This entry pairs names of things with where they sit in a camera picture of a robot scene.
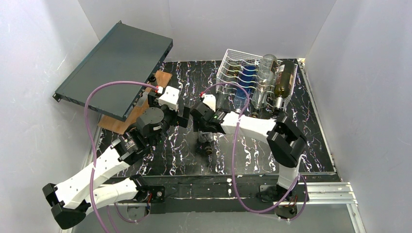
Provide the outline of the clear square bottle black cap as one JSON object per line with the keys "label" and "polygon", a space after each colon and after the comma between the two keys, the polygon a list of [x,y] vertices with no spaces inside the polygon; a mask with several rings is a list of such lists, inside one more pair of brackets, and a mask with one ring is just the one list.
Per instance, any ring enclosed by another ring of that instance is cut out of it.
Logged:
{"label": "clear square bottle black cap", "polygon": [[214,133],[202,131],[198,132],[198,142],[200,143],[205,155],[209,156],[212,154],[212,145],[214,144],[214,141]]}

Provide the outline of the blue square glass bottle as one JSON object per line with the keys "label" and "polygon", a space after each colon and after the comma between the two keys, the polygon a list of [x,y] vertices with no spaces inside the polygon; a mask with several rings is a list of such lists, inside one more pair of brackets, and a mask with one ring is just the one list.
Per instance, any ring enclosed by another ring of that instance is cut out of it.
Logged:
{"label": "blue square glass bottle", "polygon": [[235,98],[233,100],[235,112],[240,113],[246,102],[246,96],[250,95],[252,86],[255,85],[256,67],[245,66],[239,75],[238,84],[245,89],[245,94],[240,88],[237,88]]}

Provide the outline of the dark green wine bottle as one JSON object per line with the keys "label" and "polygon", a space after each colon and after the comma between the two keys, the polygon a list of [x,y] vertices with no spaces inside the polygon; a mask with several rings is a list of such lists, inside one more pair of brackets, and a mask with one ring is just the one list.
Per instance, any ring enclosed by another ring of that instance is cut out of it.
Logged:
{"label": "dark green wine bottle", "polygon": [[284,60],[278,68],[275,82],[275,105],[274,114],[277,116],[282,112],[285,99],[290,95],[293,81],[295,64],[291,60]]}

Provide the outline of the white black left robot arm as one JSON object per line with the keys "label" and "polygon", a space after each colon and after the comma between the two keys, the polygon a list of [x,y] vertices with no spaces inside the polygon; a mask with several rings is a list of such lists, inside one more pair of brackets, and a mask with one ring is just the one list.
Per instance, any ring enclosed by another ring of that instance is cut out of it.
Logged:
{"label": "white black left robot arm", "polygon": [[106,181],[150,154],[171,126],[187,127],[189,112],[187,106],[181,116],[166,105],[146,109],[95,163],[64,182],[45,185],[42,191],[60,228],[72,228],[95,209],[119,201],[150,203],[155,200],[160,187],[149,186],[141,175],[114,184]]}

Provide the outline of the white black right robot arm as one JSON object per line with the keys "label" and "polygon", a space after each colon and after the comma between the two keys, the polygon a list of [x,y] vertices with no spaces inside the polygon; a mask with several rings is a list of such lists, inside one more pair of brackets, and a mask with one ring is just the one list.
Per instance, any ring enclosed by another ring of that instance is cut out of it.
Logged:
{"label": "white black right robot arm", "polygon": [[280,114],[277,119],[240,116],[226,109],[214,111],[202,102],[191,108],[190,115],[195,131],[232,135],[237,132],[266,143],[279,163],[277,186],[285,190],[294,188],[307,139],[287,116]]}

